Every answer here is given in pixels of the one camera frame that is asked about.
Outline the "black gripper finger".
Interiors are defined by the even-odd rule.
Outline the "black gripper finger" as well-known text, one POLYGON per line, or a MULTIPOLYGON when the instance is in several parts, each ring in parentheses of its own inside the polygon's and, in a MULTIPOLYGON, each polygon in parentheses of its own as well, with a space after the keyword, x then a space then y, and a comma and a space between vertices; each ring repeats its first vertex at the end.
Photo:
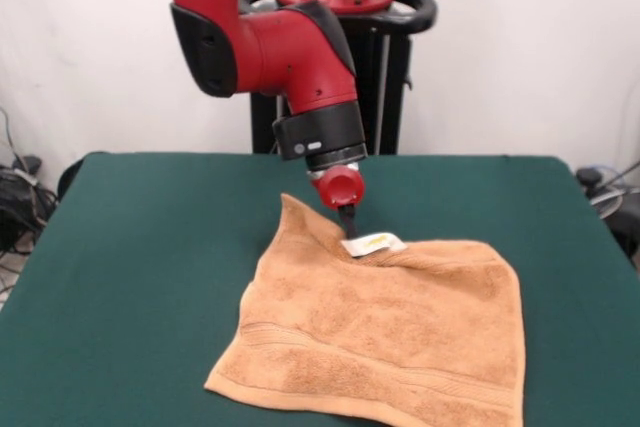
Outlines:
POLYGON ((338 208, 338 216, 344 228, 347 240, 358 237, 358 231, 355 223, 356 207, 354 204, 343 205, 338 208))

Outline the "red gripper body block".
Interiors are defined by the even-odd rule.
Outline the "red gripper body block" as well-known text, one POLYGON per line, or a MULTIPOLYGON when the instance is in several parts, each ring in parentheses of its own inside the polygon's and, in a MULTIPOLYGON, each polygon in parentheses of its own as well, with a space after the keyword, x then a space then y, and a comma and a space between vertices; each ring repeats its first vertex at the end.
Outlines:
POLYGON ((330 209, 357 205, 365 192, 365 182, 357 163, 334 165, 313 172, 312 185, 322 203, 330 209))

